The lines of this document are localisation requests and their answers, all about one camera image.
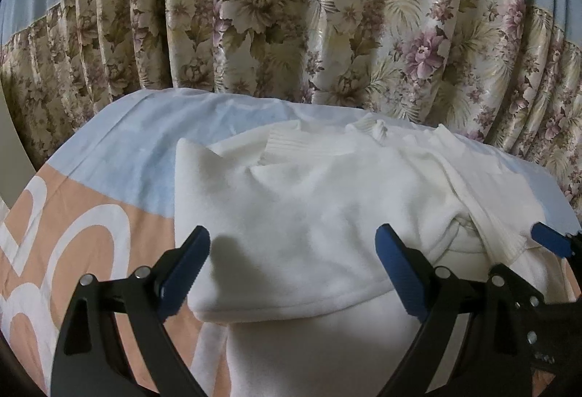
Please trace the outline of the floral satin curtain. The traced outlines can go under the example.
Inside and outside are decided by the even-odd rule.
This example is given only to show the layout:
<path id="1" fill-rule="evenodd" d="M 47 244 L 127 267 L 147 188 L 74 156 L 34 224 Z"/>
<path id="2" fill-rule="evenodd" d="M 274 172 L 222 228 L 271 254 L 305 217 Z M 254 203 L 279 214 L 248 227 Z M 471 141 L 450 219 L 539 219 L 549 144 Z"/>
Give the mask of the floral satin curtain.
<path id="1" fill-rule="evenodd" d="M 141 89 L 364 108 L 546 168 L 581 207 L 581 0 L 1 0 L 35 167 Z"/>

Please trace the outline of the white knit sweater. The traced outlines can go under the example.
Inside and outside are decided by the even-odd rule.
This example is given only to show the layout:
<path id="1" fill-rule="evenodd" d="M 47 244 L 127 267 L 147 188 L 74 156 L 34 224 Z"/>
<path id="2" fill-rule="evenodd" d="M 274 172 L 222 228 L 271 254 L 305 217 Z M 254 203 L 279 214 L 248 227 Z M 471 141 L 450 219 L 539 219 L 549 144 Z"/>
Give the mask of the white knit sweater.
<path id="1" fill-rule="evenodd" d="M 369 116 L 176 145 L 175 236 L 211 237 L 187 305 L 205 330 L 225 330 L 234 396 L 381 390 L 419 327 L 375 250 L 385 224 L 464 279 L 504 263 L 570 300 L 561 261 L 529 237 L 544 219 L 522 173 L 445 127 Z"/>

